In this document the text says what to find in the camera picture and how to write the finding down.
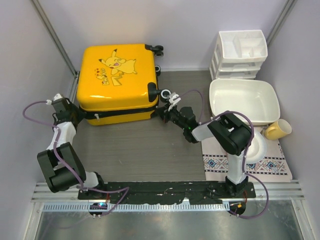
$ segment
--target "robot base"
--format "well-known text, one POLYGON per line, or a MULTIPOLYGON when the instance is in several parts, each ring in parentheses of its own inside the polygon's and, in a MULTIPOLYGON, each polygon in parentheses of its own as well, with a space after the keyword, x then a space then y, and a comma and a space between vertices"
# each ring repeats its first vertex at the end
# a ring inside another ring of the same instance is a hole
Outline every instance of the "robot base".
MULTIPOLYGON (((191 205, 194 204, 220 204, 222 199, 242 199, 241 194, 231 195, 228 185, 218 181, 129 181, 129 182, 108 182, 104 184, 104 190, 115 191, 129 187, 129 192, 120 204, 160 204, 172 205, 181 204, 185 198, 189 199, 191 205)), ((247 198, 256 197, 254 184, 248 182, 243 191, 246 190, 247 198)), ((123 192, 110 194, 110 202, 115 204, 123 192)), ((89 196, 84 192, 79 192, 79 200, 88 200, 89 196)), ((92 198, 106 201, 106 197, 92 198)))
POLYGON ((245 191, 246 186, 248 185, 248 179, 249 179, 249 177, 246 176, 242 182, 240 182, 238 184, 234 184, 232 181, 230 181, 228 179, 228 176, 226 176, 225 177, 225 184, 226 184, 226 188, 227 188, 227 191, 229 192, 229 194, 232 197, 242 195, 243 192, 245 191))
MULTIPOLYGON (((104 183, 104 180, 97 172, 94 172, 94 173, 96 174, 96 177, 99 182, 99 184, 94 188, 98 190, 106 191, 107 189, 106 189, 106 184, 104 183)), ((79 200, 99 200, 99 199, 106 199, 106 197, 107 197, 106 193, 101 193, 101 192, 92 191, 92 190, 79 191, 79 195, 78 195, 79 200)))

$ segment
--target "black mounting plate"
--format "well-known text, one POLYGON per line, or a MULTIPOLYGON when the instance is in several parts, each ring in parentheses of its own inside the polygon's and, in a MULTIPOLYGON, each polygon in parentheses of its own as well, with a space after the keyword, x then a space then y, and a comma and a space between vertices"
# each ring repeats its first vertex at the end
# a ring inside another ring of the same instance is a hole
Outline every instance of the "black mounting plate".
MULTIPOLYGON (((220 204, 222 199, 242 199, 243 194, 231 196, 225 182, 218 181, 128 181, 108 182, 104 190, 115 191, 129 187, 129 192, 120 204, 180 204, 188 198, 191 205, 220 204)), ((248 182, 244 190, 248 199, 256 197, 254 184, 248 182)), ((110 194, 110 202, 115 204, 124 192, 110 194)), ((79 200, 90 200, 79 192, 79 200)))

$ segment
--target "cable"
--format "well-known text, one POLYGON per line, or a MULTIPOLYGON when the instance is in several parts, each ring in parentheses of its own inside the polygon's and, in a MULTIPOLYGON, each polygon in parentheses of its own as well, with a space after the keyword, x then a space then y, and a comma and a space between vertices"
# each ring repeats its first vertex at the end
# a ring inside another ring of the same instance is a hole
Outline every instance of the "cable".
POLYGON ((237 215, 235 212, 233 212, 233 211, 231 211, 231 210, 230 210, 229 212, 230 212, 231 214, 233 214, 233 215, 241 218, 241 219, 255 219, 255 218, 260 217, 262 214, 264 214, 264 213, 266 212, 266 210, 268 209, 268 207, 269 207, 269 192, 268 192, 267 187, 265 186, 265 184, 264 184, 260 179, 258 179, 256 176, 254 176, 254 175, 246 172, 247 153, 248 153, 249 147, 250 147, 250 145, 251 145, 251 142, 252 142, 252 140, 254 139, 254 136, 255 136, 255 129, 254 129, 253 123, 250 121, 250 119, 249 119, 247 116, 245 116, 245 115, 242 114, 241 112, 237 112, 237 111, 225 111, 225 112, 223 112, 223 113, 218 114, 218 115, 215 116, 214 118, 212 118, 212 120, 207 121, 207 122, 205 122, 205 123, 203 123, 203 124, 206 124, 206 123, 215 121, 215 120, 217 120, 218 118, 220 118, 221 116, 226 115, 226 114, 237 114, 237 115, 240 115, 241 117, 243 117, 243 118, 249 123, 249 125, 250 125, 250 127, 251 127, 251 136, 250 136, 249 141, 248 141, 248 144, 246 145, 246 147, 245 147, 245 149, 244 149, 244 152, 243 152, 242 172, 243 172, 245 175, 247 175, 247 176, 249 176, 249 177, 254 178, 255 180, 257 180, 257 181, 263 186, 263 188, 264 188, 264 190, 265 190, 265 195, 266 195, 265 207, 264 207, 264 209, 263 209, 259 214, 257 214, 257 215, 254 215, 254 216, 242 216, 242 215, 237 215))
POLYGON ((246 204, 248 202, 248 197, 247 197, 247 191, 246 190, 244 190, 243 196, 245 198, 244 204, 246 204))
POLYGON ((48 122, 44 122, 44 121, 40 121, 40 120, 36 120, 36 119, 33 119, 31 117, 28 117, 26 115, 26 111, 28 108, 30 108, 31 106, 33 105, 36 105, 36 104, 46 104, 47 101, 36 101, 36 102, 33 102, 31 104, 29 104, 28 106, 26 106, 23 111, 22 111, 22 115, 25 119, 31 121, 31 122, 34 122, 34 123, 37 123, 37 124, 41 124, 41 125, 45 125, 45 126, 49 126, 49 127, 52 127, 52 128, 56 128, 57 129, 57 135, 55 137, 55 140, 54 140, 54 143, 53 143, 53 152, 54 152, 54 155, 56 156, 56 158, 74 175, 74 177, 77 179, 77 181, 79 182, 80 184, 80 190, 91 190, 91 191, 95 191, 95 192, 99 192, 99 193, 104 193, 104 194, 115 194, 115 193, 120 193, 120 192, 123 192, 123 191, 126 191, 125 194, 123 195, 123 198, 124 196, 128 193, 128 190, 129 188, 128 187, 125 187, 125 188, 122 188, 122 189, 119 189, 119 190, 116 190, 116 191, 103 191, 103 190, 99 190, 99 189, 95 189, 95 188, 91 188, 91 187, 88 187, 87 189, 84 188, 84 182, 82 181, 82 179, 80 178, 80 176, 76 173, 76 171, 68 164, 66 163, 65 160, 63 160, 60 155, 58 154, 58 151, 57 151, 57 144, 58 144, 58 140, 59 140, 59 137, 61 135, 61 129, 54 125, 54 124, 51 124, 51 123, 48 123, 48 122))
POLYGON ((197 90, 197 89, 191 89, 191 90, 189 90, 189 91, 186 91, 186 92, 183 93, 182 95, 180 95, 179 98, 182 98, 184 95, 187 95, 187 94, 189 94, 189 93, 191 93, 191 92, 197 92, 197 93, 200 95, 200 97, 201 97, 202 107, 201 107, 201 113, 200 113, 200 116, 199 116, 199 123, 201 123, 201 118, 202 118, 202 115, 204 114, 204 109, 205 109, 205 101, 204 101, 204 96, 203 96, 203 94, 202 94, 199 90, 197 90))
MULTIPOLYGON (((28 117, 26 115, 26 111, 28 108, 30 108, 31 106, 33 105, 36 105, 36 104, 46 104, 47 101, 36 101, 36 102, 33 102, 31 104, 29 104, 28 106, 26 106, 23 111, 22 111, 22 115, 25 119, 31 121, 31 122, 34 122, 34 123, 37 123, 37 124, 41 124, 41 125, 45 125, 45 126, 48 126, 48 127, 52 127, 52 128, 55 128, 57 129, 57 135, 55 137, 55 140, 54 140, 54 143, 53 143, 53 152, 54 152, 54 155, 56 156, 56 158, 74 175, 74 177, 78 180, 79 184, 80 184, 80 190, 85 190, 84 189, 84 182, 82 181, 82 179, 80 178, 80 176, 76 173, 76 171, 68 164, 66 163, 66 161, 64 161, 60 155, 58 154, 58 151, 57 151, 57 144, 58 144, 58 140, 60 138, 60 135, 61 135, 61 129, 56 126, 55 124, 51 124, 51 123, 48 123, 48 122, 45 122, 45 121, 40 121, 40 120, 36 120, 36 119, 33 119, 31 117, 28 117)), ((107 212, 104 212, 101 216, 106 216, 108 214, 110 214, 120 203, 121 201, 125 198, 125 196, 127 195, 128 191, 129 191, 129 187, 125 187, 125 188, 122 188, 122 189, 119 189, 119 190, 115 190, 115 191, 103 191, 103 190, 99 190, 99 189, 95 189, 95 188, 87 188, 86 190, 91 190, 91 191, 95 191, 95 192, 99 192, 99 193, 104 193, 104 194, 115 194, 115 193, 120 193, 120 192, 123 192, 125 191, 125 193, 122 195, 122 197, 119 199, 119 201, 107 212)), ((63 227, 60 227, 60 226, 56 226, 56 228, 58 229, 70 229, 70 228, 73 228, 74 226, 84 222, 86 219, 90 218, 91 216, 88 216, 88 217, 85 217, 83 219, 81 219, 80 221, 70 225, 70 226, 63 226, 63 227)), ((43 234, 42 234, 42 237, 40 238, 41 240, 44 239, 45 235, 47 234, 47 231, 49 230, 49 226, 52 224, 52 221, 53 219, 50 221, 50 223, 48 224, 48 226, 45 228, 43 234)))

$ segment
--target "patterned cloth mat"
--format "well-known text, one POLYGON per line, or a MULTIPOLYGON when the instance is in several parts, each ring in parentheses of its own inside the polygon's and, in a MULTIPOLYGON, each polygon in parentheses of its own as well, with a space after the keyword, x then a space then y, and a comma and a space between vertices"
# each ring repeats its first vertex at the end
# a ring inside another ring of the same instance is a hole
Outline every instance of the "patterned cloth mat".
MULTIPOLYGON (((254 128, 255 131, 259 132, 263 129, 263 127, 254 128)), ((255 164, 247 164, 246 171, 263 182, 290 182, 292 174, 279 141, 264 139, 267 146, 265 157, 255 164)), ((202 141, 201 145, 206 180, 225 181, 228 173, 226 151, 214 137, 202 141)), ((249 181, 256 182, 252 178, 249 178, 249 181)))

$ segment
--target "white plastic drawer unit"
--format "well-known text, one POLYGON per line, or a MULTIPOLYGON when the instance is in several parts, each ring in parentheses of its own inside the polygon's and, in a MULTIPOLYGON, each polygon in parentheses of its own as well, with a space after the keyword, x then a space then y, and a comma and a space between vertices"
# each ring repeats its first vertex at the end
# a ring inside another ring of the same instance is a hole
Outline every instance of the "white plastic drawer unit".
POLYGON ((214 61, 211 62, 211 65, 209 68, 212 80, 214 79, 255 79, 259 69, 255 71, 219 71, 217 70, 217 65, 215 65, 214 61))
POLYGON ((220 31, 214 56, 222 63, 256 63, 260 67, 268 56, 265 36, 261 30, 220 31))
POLYGON ((221 62, 221 59, 213 56, 212 61, 214 62, 214 66, 216 66, 217 70, 220 72, 241 72, 241 71, 257 71, 260 70, 261 65, 264 63, 263 61, 256 62, 221 62))

